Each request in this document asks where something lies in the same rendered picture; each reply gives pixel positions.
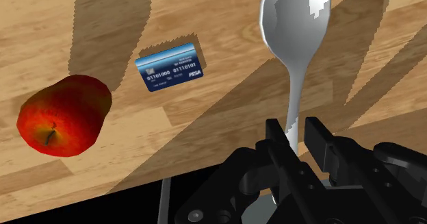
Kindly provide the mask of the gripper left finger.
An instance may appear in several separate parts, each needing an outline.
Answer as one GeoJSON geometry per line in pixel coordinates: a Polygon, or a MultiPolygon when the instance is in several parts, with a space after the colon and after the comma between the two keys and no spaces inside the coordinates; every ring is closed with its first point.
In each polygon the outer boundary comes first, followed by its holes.
{"type": "Polygon", "coordinates": [[[278,208],[271,224],[325,224],[316,203],[326,190],[309,165],[298,159],[276,119],[254,149],[236,149],[175,212],[174,224],[243,224],[242,215],[270,188],[278,208]]]}

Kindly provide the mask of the blue plastic card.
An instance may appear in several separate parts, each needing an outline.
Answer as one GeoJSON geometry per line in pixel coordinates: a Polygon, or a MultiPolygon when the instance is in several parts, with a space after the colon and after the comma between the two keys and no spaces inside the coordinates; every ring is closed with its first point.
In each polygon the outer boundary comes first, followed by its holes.
{"type": "Polygon", "coordinates": [[[204,75],[192,43],[138,58],[135,65],[150,92],[192,81],[204,75]]]}

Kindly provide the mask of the red apple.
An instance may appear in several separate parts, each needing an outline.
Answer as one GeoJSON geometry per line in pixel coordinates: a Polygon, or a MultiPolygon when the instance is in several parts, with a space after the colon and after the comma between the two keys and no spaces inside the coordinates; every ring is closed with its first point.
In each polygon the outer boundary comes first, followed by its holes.
{"type": "Polygon", "coordinates": [[[101,80],[69,75],[28,98],[16,128],[32,149],[72,157],[96,142],[111,106],[112,94],[101,80]]]}

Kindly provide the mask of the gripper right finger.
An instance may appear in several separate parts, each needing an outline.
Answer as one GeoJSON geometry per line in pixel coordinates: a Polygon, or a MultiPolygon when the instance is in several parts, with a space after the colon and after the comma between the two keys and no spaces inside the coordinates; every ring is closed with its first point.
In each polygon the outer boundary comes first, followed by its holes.
{"type": "Polygon", "coordinates": [[[373,150],[305,119],[304,142],[333,186],[362,186],[387,224],[427,224],[427,155],[393,142],[373,150]]]}

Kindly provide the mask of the silver metal spoon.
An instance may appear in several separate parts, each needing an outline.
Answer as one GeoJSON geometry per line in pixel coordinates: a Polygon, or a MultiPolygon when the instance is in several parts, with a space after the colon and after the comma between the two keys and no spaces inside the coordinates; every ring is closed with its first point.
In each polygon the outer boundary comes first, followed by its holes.
{"type": "Polygon", "coordinates": [[[328,28],[331,0],[261,0],[259,27],[270,52],[289,73],[285,135],[298,153],[300,99],[308,65],[328,28]]]}

